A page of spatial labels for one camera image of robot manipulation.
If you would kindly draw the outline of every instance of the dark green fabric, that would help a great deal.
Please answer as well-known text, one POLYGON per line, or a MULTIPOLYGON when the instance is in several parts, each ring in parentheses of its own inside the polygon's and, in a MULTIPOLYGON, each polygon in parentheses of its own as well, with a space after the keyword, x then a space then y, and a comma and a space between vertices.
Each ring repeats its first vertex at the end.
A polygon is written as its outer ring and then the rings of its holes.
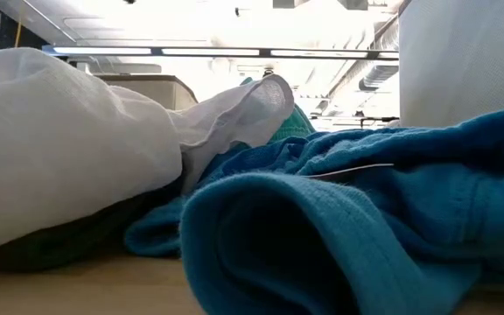
POLYGON ((289 118, 285 119, 269 142, 273 143, 288 137, 307 137, 314 132, 316 130, 312 127, 305 112, 295 104, 295 108, 289 118))
POLYGON ((153 207, 179 196, 173 183, 108 206, 88 217, 33 232, 0 246, 0 270, 33 272, 72 263, 105 243, 121 244, 123 231, 153 207))

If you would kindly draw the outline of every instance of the ventilation duct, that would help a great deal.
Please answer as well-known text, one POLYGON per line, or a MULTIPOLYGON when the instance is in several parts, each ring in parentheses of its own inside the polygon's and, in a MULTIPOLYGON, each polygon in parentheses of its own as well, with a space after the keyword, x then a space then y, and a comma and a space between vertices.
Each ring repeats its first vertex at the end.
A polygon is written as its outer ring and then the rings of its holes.
POLYGON ((309 0, 273 0, 274 9, 295 9, 309 0))
POLYGON ((328 108, 328 101, 321 101, 320 104, 309 113, 311 116, 321 116, 322 113, 328 108))
MULTIPOLYGON (((399 47, 399 24, 395 17, 386 26, 385 31, 371 45, 372 50, 397 51, 399 47)), ((359 60, 356 61, 347 71, 346 75, 330 91, 330 99, 341 103, 350 103, 343 100, 347 94, 356 91, 375 91, 382 86, 382 83, 393 75, 397 74, 399 66, 397 64, 386 64, 380 61, 359 60)), ((343 108, 337 110, 330 107, 326 113, 328 116, 337 116, 343 112, 343 108)))
POLYGON ((368 10, 368 0, 338 0, 348 10, 368 10))

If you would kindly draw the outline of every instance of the blue fabric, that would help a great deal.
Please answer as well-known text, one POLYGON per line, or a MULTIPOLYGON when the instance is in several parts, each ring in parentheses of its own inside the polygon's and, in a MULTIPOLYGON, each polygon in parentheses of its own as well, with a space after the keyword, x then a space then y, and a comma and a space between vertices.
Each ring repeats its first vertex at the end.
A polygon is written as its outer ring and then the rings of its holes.
POLYGON ((504 111, 448 129, 291 137, 213 165, 193 196, 126 234, 135 253, 161 256, 152 235, 178 214, 208 313, 446 314, 480 277, 504 277, 504 111), (349 185, 288 175, 373 163, 395 167, 349 185))

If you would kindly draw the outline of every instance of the ceiling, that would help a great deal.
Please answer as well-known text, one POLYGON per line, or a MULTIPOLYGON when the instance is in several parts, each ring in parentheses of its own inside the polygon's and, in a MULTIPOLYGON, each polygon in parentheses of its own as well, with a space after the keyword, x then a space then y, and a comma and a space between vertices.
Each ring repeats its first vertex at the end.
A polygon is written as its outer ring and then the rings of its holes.
MULTIPOLYGON (((294 0, 294 8, 274 8, 284 7, 280 4, 285 1, 289 3, 287 0, 136 0, 134 4, 123 0, 0 0, 0 10, 12 18, 20 17, 25 27, 61 46, 368 49, 375 41, 376 31, 394 16, 401 2, 369 0, 368 10, 347 10, 338 0, 294 0)), ((297 104, 307 114, 333 88, 343 84, 341 78, 354 64, 351 60, 168 57, 100 57, 90 61, 94 63, 91 71, 95 72, 106 67, 114 69, 119 63, 160 65, 162 73, 177 75, 201 100, 240 84, 248 76, 259 79, 264 69, 272 68, 290 83, 297 104)), ((371 95, 356 88, 346 89, 346 95, 337 98, 342 104, 333 104, 339 110, 333 111, 350 116, 362 106, 374 115, 397 116, 397 80, 387 83, 387 89, 391 92, 370 92, 371 95)))

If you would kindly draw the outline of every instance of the teal cloth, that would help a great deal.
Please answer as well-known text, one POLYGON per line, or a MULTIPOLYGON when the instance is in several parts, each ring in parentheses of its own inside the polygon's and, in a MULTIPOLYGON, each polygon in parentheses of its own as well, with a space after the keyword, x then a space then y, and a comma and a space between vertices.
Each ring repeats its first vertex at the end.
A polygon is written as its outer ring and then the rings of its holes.
POLYGON ((315 133, 316 130, 312 127, 311 122, 305 115, 305 112, 295 104, 293 112, 289 118, 281 124, 281 127, 269 140, 269 144, 284 140, 288 137, 308 137, 315 133))
POLYGON ((155 236, 180 214, 185 273, 208 314, 442 315, 504 277, 504 111, 237 149, 125 238, 162 256, 155 236), (306 177, 379 163, 394 166, 340 184, 306 177))

